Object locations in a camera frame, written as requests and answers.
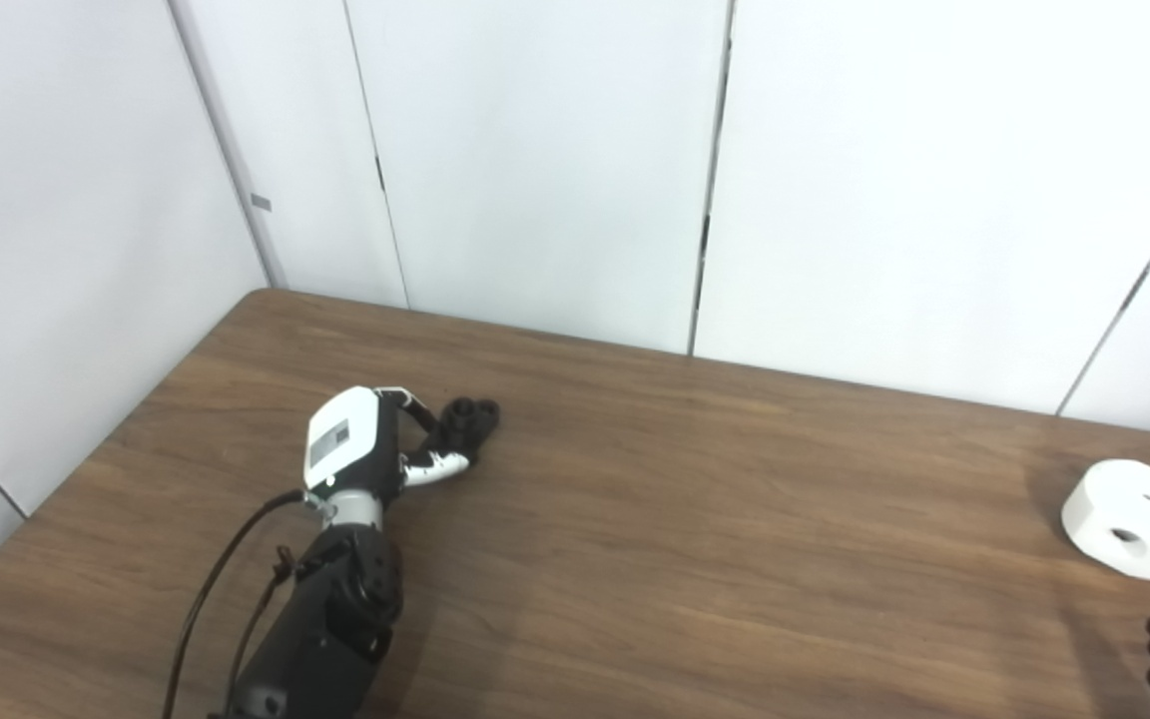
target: wood grain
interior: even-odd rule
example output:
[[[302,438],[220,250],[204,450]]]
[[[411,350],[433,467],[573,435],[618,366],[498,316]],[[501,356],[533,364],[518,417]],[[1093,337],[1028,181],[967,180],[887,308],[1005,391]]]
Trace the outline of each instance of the wood grain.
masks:
[[[363,716],[1150,716],[1150,583],[1056,523],[1148,433],[284,291],[5,543],[0,716],[156,716],[210,561],[354,383],[503,406],[478,467],[389,513],[407,611]],[[273,548],[314,531],[284,511],[238,552],[179,718],[217,706]]]

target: black cable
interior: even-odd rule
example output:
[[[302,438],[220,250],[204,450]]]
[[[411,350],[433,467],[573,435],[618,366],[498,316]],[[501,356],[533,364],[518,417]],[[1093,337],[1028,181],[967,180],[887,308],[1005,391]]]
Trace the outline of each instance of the black cable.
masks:
[[[198,613],[201,611],[201,604],[204,604],[207,599],[207,595],[210,592],[210,588],[215,584],[216,579],[220,578],[221,569],[224,568],[224,565],[228,564],[229,558],[233,554],[233,550],[238,549],[238,544],[241,543],[247,533],[252,531],[252,527],[255,527],[256,522],[264,519],[266,514],[277,510],[278,506],[305,502],[306,495],[306,491],[292,490],[284,492],[283,495],[275,496],[274,499],[269,499],[259,510],[256,510],[255,513],[246,520],[246,522],[243,523],[243,526],[238,529],[238,533],[233,535],[231,541],[229,541],[229,546],[224,548],[224,551],[220,552],[220,558],[215,560],[215,565],[210,568],[210,573],[207,574],[206,581],[201,582],[198,596],[194,597],[193,605],[189,609],[189,614],[184,618],[184,628],[179,632],[177,650],[175,650],[175,656],[171,659],[171,674],[168,676],[168,696],[166,696],[162,704],[162,719],[171,719],[171,711],[175,709],[175,695],[177,695],[177,690],[179,688],[179,671],[184,666],[184,652],[189,647],[189,634],[193,633],[193,625],[198,620]]]
[[[274,590],[281,587],[296,572],[296,559],[292,558],[290,549],[279,546],[277,548],[277,554],[282,561],[274,567],[274,576],[269,578],[268,584],[264,584],[264,591],[261,592],[260,601],[255,603],[255,610],[252,610],[251,618],[246,620],[246,627],[243,628],[243,636],[238,638],[238,649],[233,651],[233,664],[229,665],[229,682],[224,684],[224,716],[233,716],[233,691],[238,687],[238,670],[241,670],[243,666],[243,655],[246,655],[246,643],[251,641],[252,633],[255,632],[255,625],[260,622],[261,614],[269,607],[269,601],[274,599]]]

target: robotic arm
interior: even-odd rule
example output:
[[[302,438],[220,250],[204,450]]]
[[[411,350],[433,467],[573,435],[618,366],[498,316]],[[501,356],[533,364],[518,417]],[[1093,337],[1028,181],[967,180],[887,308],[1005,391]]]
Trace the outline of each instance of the robotic arm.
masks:
[[[428,433],[415,451],[398,449],[398,411]],[[401,554],[383,535],[384,510],[407,487],[473,466],[498,422],[494,401],[461,397],[437,419],[401,388],[352,388],[319,410],[305,482],[322,534],[299,561],[283,551],[261,604],[282,579],[294,578],[296,590],[210,719],[356,714],[402,611]]]

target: hole in white object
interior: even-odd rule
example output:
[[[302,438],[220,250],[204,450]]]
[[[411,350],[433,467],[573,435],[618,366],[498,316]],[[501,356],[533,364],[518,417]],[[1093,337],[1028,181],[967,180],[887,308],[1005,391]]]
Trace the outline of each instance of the hole in white object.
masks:
[[[1112,529],[1112,536],[1121,541],[1121,546],[1126,548],[1126,551],[1130,552],[1134,557],[1147,554],[1147,542],[1132,533],[1130,529]]]

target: label on robotic hand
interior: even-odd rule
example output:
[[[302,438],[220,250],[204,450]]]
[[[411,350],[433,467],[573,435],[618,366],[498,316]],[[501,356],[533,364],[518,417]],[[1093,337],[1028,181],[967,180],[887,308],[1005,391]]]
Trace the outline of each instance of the label on robotic hand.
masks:
[[[355,387],[334,396],[309,420],[305,453],[305,483],[331,487],[335,474],[375,449],[375,418],[379,398],[369,388]]]

